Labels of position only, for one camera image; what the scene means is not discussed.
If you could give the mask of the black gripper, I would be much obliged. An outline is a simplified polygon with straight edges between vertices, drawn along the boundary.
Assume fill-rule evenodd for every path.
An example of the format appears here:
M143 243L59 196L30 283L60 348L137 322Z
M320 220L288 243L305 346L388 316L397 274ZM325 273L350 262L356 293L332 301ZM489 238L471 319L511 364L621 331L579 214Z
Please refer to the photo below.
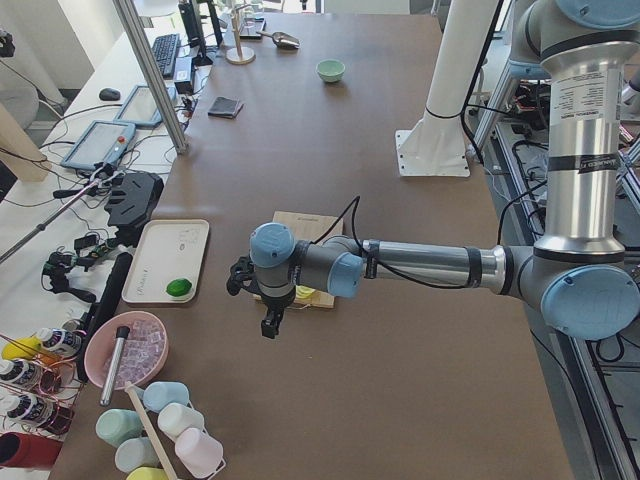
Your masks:
M284 311L291 306L296 298L296 291L289 290L283 296L261 295L261 300L267 307L267 312L261 321L261 334L263 337L275 339L279 334L281 319L284 317Z

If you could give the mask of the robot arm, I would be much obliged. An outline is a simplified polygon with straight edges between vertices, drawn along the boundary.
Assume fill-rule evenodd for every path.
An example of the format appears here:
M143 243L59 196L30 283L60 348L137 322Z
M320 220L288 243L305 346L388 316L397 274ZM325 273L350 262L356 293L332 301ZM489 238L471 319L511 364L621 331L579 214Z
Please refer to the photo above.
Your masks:
M386 269L431 288L487 288L523 300L556 330L610 337L639 312L639 290L613 234L623 67L639 47L635 1L520 1L508 61L520 78L548 79L549 159L543 235L531 247L489 250L359 240L296 239L280 223L250 238L250 290L278 334L304 285L351 297Z

